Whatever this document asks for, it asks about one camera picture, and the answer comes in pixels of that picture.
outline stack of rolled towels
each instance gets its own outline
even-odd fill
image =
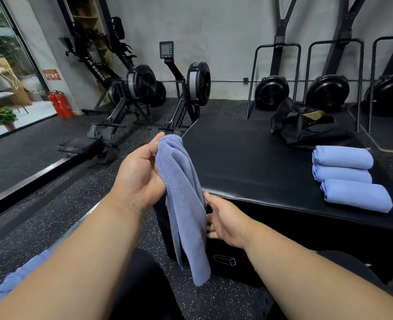
[[[388,213],[393,204],[380,184],[372,184],[373,156],[365,148],[317,146],[312,153],[312,173],[321,182],[326,202]]]

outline red sign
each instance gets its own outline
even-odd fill
[[[43,69],[46,80],[61,80],[57,69]]]

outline glass door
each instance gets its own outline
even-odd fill
[[[48,90],[0,0],[0,136],[55,114]]]

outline white floor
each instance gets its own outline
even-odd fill
[[[29,113],[21,107],[19,108],[20,112],[17,109],[14,109],[14,113],[17,115],[18,121],[14,124],[18,127],[23,127],[29,123],[35,122],[37,120],[46,118],[55,113],[54,108],[50,101],[38,101],[33,102],[33,105],[26,107]],[[7,132],[7,129],[4,126],[0,126],[0,135]]]

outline black padded box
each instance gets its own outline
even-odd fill
[[[312,176],[312,153],[286,147],[269,129],[269,121],[199,118],[183,144],[202,188],[309,249],[351,254],[371,264],[383,282],[391,280],[393,209],[382,214],[325,203]],[[377,162],[370,173],[393,201],[393,181]],[[168,255],[175,258],[164,202],[155,211]],[[206,252],[213,274],[263,285],[243,250],[208,239]]]

